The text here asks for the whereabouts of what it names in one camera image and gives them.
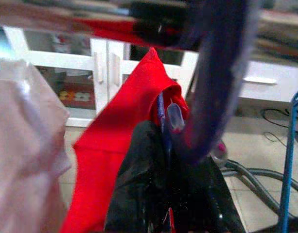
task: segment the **black cable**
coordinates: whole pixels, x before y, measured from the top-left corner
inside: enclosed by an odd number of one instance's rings
[[[265,176],[279,181],[283,180],[283,174],[277,171],[271,171],[271,170],[262,169],[262,168],[247,168],[247,170],[254,176]],[[230,176],[241,175],[241,173],[233,169],[226,169],[222,171],[222,175],[224,177],[230,177]],[[292,179],[291,186],[298,192],[298,182],[296,180]]]
[[[267,136],[268,134],[271,135],[271,136],[273,136],[273,137],[275,137],[277,140],[273,140],[273,139],[269,138],[269,137]],[[277,137],[275,134],[273,134],[273,133],[271,133],[271,132],[264,132],[263,135],[264,135],[264,137],[265,137],[267,140],[269,140],[269,141],[271,141],[271,142],[280,142],[283,146],[287,147],[287,145],[286,145],[285,143],[283,143],[283,141],[282,141],[281,139],[279,139],[279,137]]]
[[[271,196],[271,194],[266,190],[266,188],[260,183],[260,181],[253,176],[243,165],[233,161],[228,160],[226,163],[226,168],[231,168],[240,172],[242,175],[245,175],[249,181],[254,185],[256,188],[256,194],[258,194],[259,198],[267,204],[267,206],[277,215],[280,212],[280,205],[279,203]],[[289,218],[294,218],[295,216],[289,214]]]
[[[284,111],[282,111],[282,110],[280,110],[280,109],[275,109],[275,108],[264,108],[264,109],[261,109],[261,110],[260,110],[260,114],[261,114],[262,118],[265,119],[266,121],[268,121],[268,122],[270,122],[270,123],[272,123],[272,124],[274,124],[274,125],[277,125],[277,126],[281,126],[281,127],[284,127],[284,128],[288,128],[288,126],[286,126],[286,125],[282,125],[282,124],[279,124],[279,123],[276,123],[276,122],[274,122],[274,121],[269,120],[269,119],[266,117],[266,115],[265,115],[266,112],[269,112],[269,111],[278,112],[278,113],[280,113],[280,114],[282,114],[282,115],[284,115],[284,116],[286,116],[286,117],[289,117],[290,114],[289,114],[289,111],[288,111],[287,109],[285,109],[285,112],[284,112]]]

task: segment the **gray hose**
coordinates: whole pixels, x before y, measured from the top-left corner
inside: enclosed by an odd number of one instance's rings
[[[247,168],[247,170],[254,176],[266,176],[270,177],[279,181],[283,180],[283,174],[277,172],[277,171],[271,171],[268,169],[260,169],[260,168]],[[233,169],[227,169],[222,171],[223,176],[230,177],[230,176],[236,176],[240,175],[240,172],[235,171]],[[292,179],[291,186],[298,191],[298,182]]]
[[[260,181],[254,177],[244,166],[233,161],[228,160],[226,168],[231,168],[235,171],[238,171],[241,175],[246,176],[249,181],[256,188],[256,195],[277,215],[280,212],[279,203],[271,196],[271,194],[266,190],[266,188],[260,183]]]

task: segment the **drawer handle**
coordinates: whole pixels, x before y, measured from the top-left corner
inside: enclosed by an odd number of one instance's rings
[[[249,83],[260,83],[260,84],[270,84],[270,85],[277,85],[277,80],[270,79],[270,78],[263,78],[263,77],[245,77],[245,82]]]
[[[98,83],[102,83],[104,81],[102,75],[102,61],[100,60],[102,56],[99,53],[94,52],[94,75],[96,75]]]
[[[112,54],[112,61],[113,61],[113,83],[116,86],[120,86],[121,85],[121,58],[116,55],[116,54]]]

